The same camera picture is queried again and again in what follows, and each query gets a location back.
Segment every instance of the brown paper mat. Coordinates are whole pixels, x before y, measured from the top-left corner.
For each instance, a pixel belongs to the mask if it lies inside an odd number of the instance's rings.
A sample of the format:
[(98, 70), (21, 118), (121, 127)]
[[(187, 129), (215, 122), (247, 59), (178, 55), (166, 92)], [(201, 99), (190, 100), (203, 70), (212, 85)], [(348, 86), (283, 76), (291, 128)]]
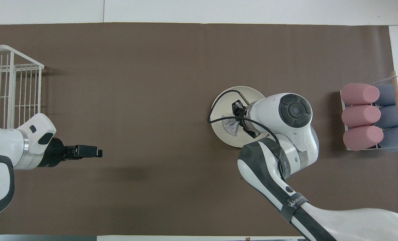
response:
[(56, 137), (104, 150), (16, 171), (0, 234), (299, 235), (206, 123), (237, 85), (311, 103), (320, 157), (287, 181), (312, 205), (398, 212), (398, 153), (346, 151), (338, 94), (388, 77), (387, 26), (0, 25), (0, 44), (46, 66), (43, 112)]

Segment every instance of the pink foam block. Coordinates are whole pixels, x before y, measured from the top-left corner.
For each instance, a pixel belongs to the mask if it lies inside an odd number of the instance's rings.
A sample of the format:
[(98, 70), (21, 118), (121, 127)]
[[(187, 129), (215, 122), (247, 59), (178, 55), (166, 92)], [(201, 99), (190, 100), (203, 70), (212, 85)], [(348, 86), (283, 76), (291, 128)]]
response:
[(352, 151), (360, 151), (376, 145), (383, 138), (382, 129), (376, 126), (366, 126), (347, 130), (343, 135), (343, 142)]
[(341, 120), (349, 128), (369, 126), (381, 118), (381, 111), (373, 105), (354, 105), (347, 107), (341, 114)]
[(348, 105), (367, 105), (379, 98), (379, 90), (370, 84), (350, 83), (343, 87), (340, 95)]

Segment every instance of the clear acrylic holder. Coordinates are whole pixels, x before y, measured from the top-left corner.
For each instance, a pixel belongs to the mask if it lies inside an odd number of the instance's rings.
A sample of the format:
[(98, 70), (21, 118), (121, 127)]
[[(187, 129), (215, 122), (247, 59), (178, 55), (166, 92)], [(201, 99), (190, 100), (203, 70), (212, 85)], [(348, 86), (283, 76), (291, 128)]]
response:
[[(397, 114), (398, 114), (398, 76), (397, 76), (397, 73), (395, 71), (392, 71), (391, 72), (391, 76), (389, 78), (383, 79), (381, 81), (374, 82), (371, 85), (373, 85), (375, 87), (379, 87), (379, 86), (384, 85), (384, 84), (392, 84), (393, 85), (394, 96), (395, 96), (395, 105), (397, 107)], [(341, 97), (340, 97), (340, 101), (341, 101), (342, 110), (344, 110), (346, 107), (352, 106), (352, 105), (345, 104), (343, 102), (343, 100), (341, 99)], [(344, 125), (344, 131), (347, 131), (348, 129), (350, 129), (350, 128), (348, 128), (346, 125)], [(365, 150), (377, 150), (377, 149), (390, 149), (390, 148), (381, 148), (378, 145), (374, 145), (374, 146), (372, 146), (370, 148), (367, 148)]]

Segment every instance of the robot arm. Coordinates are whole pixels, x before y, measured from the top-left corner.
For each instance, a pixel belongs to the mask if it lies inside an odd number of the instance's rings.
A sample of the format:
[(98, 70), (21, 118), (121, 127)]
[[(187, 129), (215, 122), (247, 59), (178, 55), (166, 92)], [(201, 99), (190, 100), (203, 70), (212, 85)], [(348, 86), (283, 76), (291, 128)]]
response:
[(382, 209), (328, 211), (308, 203), (281, 178), (270, 137), (245, 145), (237, 166), (243, 178), (261, 192), (283, 218), (312, 241), (398, 240), (398, 214)]
[[(318, 157), (318, 139), (310, 126), (312, 109), (303, 97), (292, 93), (270, 96), (251, 103), (244, 114), (274, 131), (279, 143), (270, 136), (244, 145), (237, 160), (239, 171), (306, 238), (398, 240), (397, 213), (381, 209), (318, 209), (285, 182), (284, 177), (311, 165)], [(245, 126), (249, 131), (265, 131), (252, 123), (246, 122)]]
[(44, 114), (36, 114), (17, 129), (0, 129), (0, 212), (14, 196), (14, 169), (53, 167), (62, 160), (102, 157), (93, 146), (64, 146)]

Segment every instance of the crumpled foil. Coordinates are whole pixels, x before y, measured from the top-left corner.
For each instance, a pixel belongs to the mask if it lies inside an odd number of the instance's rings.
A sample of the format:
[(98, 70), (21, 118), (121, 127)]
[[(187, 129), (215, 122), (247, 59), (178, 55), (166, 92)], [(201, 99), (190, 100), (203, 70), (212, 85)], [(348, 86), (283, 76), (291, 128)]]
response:
[(222, 121), (224, 130), (232, 136), (237, 136), (237, 128), (239, 128), (240, 122), (236, 119), (223, 119)]

